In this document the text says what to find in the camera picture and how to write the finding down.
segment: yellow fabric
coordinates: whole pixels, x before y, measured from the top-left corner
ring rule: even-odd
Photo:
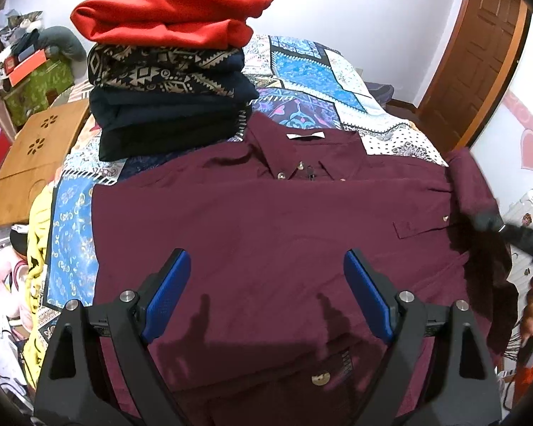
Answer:
[[[33,201],[29,211],[28,265],[26,279],[26,302],[32,313],[33,328],[24,346],[26,380],[33,388],[40,376],[45,350],[38,338],[37,310],[40,307],[41,273],[44,270],[45,253],[48,245],[49,225],[53,199],[53,182],[49,183]]]

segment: wooden door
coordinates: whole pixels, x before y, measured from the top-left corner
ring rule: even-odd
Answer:
[[[466,146],[501,98],[520,55],[522,0],[464,0],[445,56],[417,110],[422,130],[446,154]]]

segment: green box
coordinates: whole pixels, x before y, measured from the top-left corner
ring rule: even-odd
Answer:
[[[31,115],[46,110],[57,96],[73,84],[69,61],[48,59],[4,98],[14,126],[22,126]]]

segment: white clothing tag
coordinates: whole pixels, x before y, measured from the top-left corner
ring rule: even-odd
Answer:
[[[307,136],[293,135],[293,134],[286,135],[286,136],[288,137],[288,139],[297,139],[297,138],[305,138],[305,137],[321,137],[321,138],[325,138],[324,131],[317,131],[317,132],[312,133],[311,135],[307,135]]]

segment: bedspread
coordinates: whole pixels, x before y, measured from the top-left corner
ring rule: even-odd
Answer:
[[[252,107],[275,122],[303,129],[358,130],[368,154],[405,155],[446,165],[413,123],[393,117],[379,106],[338,51],[306,39],[254,35],[244,52],[243,73],[260,93]],[[87,82],[77,85],[69,100],[86,98],[91,89]],[[244,127],[241,117],[239,132],[232,140],[241,140]],[[54,192],[49,267],[38,310],[38,338],[44,348],[68,300],[80,299],[86,306],[92,303],[98,270],[91,227],[93,186],[112,185],[180,155],[101,162],[100,135],[101,130],[88,121],[65,159]],[[115,284],[115,296],[119,291]]]

